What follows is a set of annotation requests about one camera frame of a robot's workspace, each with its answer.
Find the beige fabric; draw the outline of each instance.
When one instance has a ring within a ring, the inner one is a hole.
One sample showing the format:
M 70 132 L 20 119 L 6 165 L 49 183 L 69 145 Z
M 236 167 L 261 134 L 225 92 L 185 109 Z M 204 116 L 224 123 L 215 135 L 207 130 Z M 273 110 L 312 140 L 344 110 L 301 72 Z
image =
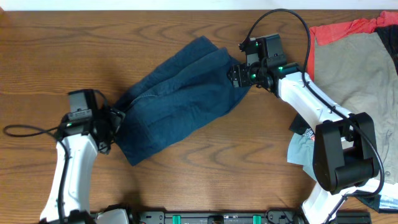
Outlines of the beige fabric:
M 341 106 L 372 117 L 386 182 L 398 182 L 398 76 L 378 34 L 315 44 L 314 82 Z

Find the wooden surface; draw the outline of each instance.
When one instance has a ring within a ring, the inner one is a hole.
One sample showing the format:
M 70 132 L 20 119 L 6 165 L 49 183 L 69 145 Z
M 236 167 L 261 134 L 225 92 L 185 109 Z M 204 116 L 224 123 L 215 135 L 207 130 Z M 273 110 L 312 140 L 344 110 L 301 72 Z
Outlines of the wooden surface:
M 115 102 L 129 86 L 201 35 L 244 60 L 237 44 L 263 11 L 6 12 L 0 21 L 0 127 L 56 126 L 66 94 L 101 90 Z M 380 11 L 299 11 L 309 26 Z M 289 61 L 302 63 L 306 36 L 293 16 L 262 21 L 253 35 L 278 32 Z M 296 112 L 252 88 L 230 114 L 131 167 L 115 145 L 100 154 L 91 178 L 91 210 L 128 202 L 169 211 L 298 207 L 315 182 L 286 162 Z M 47 136 L 0 134 L 0 223 L 34 223 L 48 199 L 56 163 Z M 351 198 L 344 209 L 369 210 L 374 223 L 394 223 Z

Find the red cloth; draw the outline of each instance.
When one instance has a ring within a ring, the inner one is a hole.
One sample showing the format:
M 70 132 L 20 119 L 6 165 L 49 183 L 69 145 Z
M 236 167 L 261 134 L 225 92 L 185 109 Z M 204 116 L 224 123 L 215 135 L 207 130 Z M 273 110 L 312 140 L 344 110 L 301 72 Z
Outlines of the red cloth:
M 351 34 L 373 33 L 377 27 L 386 27 L 398 24 L 398 12 L 382 11 L 376 19 L 357 19 L 352 22 L 342 22 L 326 26 L 311 27 L 311 49 L 308 59 L 307 72 L 314 78 L 315 65 L 315 38 L 319 46 L 328 45 Z

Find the navy blue fabric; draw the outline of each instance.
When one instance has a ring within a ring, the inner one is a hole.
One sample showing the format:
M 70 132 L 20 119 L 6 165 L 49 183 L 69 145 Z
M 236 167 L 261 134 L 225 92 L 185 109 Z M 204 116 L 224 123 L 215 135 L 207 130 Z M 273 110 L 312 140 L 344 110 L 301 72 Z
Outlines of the navy blue fabric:
M 226 73 L 239 63 L 200 37 L 133 85 L 115 104 L 126 110 L 116 136 L 132 166 L 229 113 L 249 88 L 233 88 Z

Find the green strip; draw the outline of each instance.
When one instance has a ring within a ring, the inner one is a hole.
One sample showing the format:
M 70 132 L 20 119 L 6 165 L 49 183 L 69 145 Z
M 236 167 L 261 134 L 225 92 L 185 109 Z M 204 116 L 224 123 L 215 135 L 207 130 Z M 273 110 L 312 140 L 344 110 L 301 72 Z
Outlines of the green strip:
M 261 216 L 253 215 L 253 224 L 261 224 Z
M 173 224 L 181 224 L 181 216 L 180 215 L 173 215 Z

